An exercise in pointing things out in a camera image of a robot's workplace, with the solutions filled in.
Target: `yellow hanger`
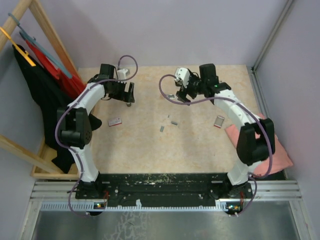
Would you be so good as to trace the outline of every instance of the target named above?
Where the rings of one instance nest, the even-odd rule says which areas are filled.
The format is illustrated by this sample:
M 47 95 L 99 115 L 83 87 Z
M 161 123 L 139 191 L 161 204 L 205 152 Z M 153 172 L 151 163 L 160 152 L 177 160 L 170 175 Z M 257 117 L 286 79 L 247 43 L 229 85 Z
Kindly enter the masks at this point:
M 15 49 L 27 60 L 27 62 L 31 65 L 31 67 L 35 67 L 36 64 L 28 57 L 29 53 L 27 51 L 22 51 L 21 48 L 12 40 L 10 35 L 2 28 L 0 27 L 0 30 L 4 33 L 4 35 L 10 40 L 10 42 L 13 44 Z

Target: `wooden pole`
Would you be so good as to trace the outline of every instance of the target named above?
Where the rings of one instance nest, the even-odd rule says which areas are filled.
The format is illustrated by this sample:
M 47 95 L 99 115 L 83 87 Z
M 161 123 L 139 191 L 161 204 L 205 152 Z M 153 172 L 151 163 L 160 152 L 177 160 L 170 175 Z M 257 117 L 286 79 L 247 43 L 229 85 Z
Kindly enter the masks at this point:
M 12 15 L 14 15 L 15 18 L 20 21 L 20 19 L 25 14 L 26 10 L 28 9 L 32 1 L 33 0 L 20 0 L 19 3 L 15 6 L 14 10 L 12 11 Z M 12 17 L 8 16 L 8 19 L 5 21 L 2 28 L 9 35 L 11 35 L 15 30 L 16 26 L 17 26 L 16 22 L 12 19 Z M 0 31 L 0 52 L 4 48 L 7 40 L 8 38 L 3 34 L 2 31 Z
M 25 149 L 24 147 L 18 145 L 14 141 L 6 138 L 3 135 L 0 135 L 0 148 L 7 150 L 8 152 L 12 153 L 13 155 L 17 156 L 18 158 L 25 160 L 45 171 L 48 173 L 62 173 L 62 171 L 54 165 L 51 161 L 45 161 L 41 157 L 37 156 L 36 154 L 30 152 L 29 150 Z
M 42 31 L 48 38 L 49 42 L 53 46 L 55 52 L 59 56 L 60 60 L 62 61 L 65 68 L 73 75 L 78 75 L 78 71 L 75 67 L 75 64 L 71 60 L 65 46 L 61 42 L 61 39 L 59 38 L 56 30 L 54 29 L 51 21 L 49 20 L 41 2 L 39 0 L 33 0 L 31 4 L 29 5 L 29 9 L 31 13 L 33 14 L 34 18 L 42 28 Z

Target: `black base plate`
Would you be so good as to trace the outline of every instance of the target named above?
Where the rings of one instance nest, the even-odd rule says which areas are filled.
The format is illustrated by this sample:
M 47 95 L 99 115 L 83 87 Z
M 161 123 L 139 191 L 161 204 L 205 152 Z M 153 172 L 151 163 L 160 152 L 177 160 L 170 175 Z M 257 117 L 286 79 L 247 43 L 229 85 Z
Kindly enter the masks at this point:
M 226 173 L 101 174 L 100 199 L 107 191 L 108 207 L 134 207 L 137 200 L 143 207 L 214 207 L 226 177 Z M 243 192 L 246 198 L 251 198 L 252 191 L 248 189 L 251 189 L 250 183 L 243 187 Z M 81 191 L 77 191 L 75 197 L 89 198 Z

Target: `gray wall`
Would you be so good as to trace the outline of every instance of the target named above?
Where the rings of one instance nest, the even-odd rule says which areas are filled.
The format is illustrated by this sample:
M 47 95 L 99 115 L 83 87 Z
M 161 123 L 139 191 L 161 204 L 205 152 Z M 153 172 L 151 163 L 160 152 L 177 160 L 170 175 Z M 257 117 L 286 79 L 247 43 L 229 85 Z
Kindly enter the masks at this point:
M 285 2 L 42 0 L 78 67 L 115 64 L 123 54 L 142 66 L 252 66 Z
M 18 0 L 0 0 L 0 26 Z M 51 52 L 49 42 L 28 11 L 21 24 Z M 17 31 L 12 34 L 22 43 Z M 31 98 L 27 83 L 7 43 L 0 53 L 0 134 L 36 153 L 43 138 L 40 108 Z M 29 197 L 34 185 L 31 164 L 0 148 L 0 235 L 4 240 L 18 239 Z
M 258 76 L 320 238 L 320 1 L 297 0 Z

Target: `red cloth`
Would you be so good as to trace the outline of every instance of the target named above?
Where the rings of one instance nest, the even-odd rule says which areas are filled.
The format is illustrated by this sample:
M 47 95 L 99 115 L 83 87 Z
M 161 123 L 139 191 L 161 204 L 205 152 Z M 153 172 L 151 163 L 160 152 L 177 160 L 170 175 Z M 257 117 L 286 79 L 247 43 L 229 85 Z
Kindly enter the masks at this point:
M 27 40 L 25 41 L 29 48 L 34 52 L 42 66 L 54 77 L 59 84 L 61 90 L 66 93 L 70 98 L 76 99 L 85 90 L 86 85 L 77 76 L 72 75 L 72 78 L 68 78 L 59 68 L 50 62 L 50 60 L 44 55 L 37 47 L 32 45 Z
M 265 119 L 265 116 L 263 116 L 261 113 L 258 114 L 259 117 Z M 225 129 L 226 134 L 228 135 L 229 139 L 231 140 L 233 146 L 237 146 L 238 143 L 238 138 L 239 138 L 239 131 L 236 127 L 236 125 L 231 125 Z M 276 135 L 274 135 L 274 140 L 275 140 L 275 152 L 272 156 L 272 168 L 270 174 L 277 173 L 285 168 L 293 166 L 293 163 L 291 159 L 289 158 L 285 148 L 281 145 L 279 142 L 278 138 Z M 260 163 L 255 170 L 253 171 L 254 174 L 256 175 L 264 175 L 269 167 L 269 157 Z

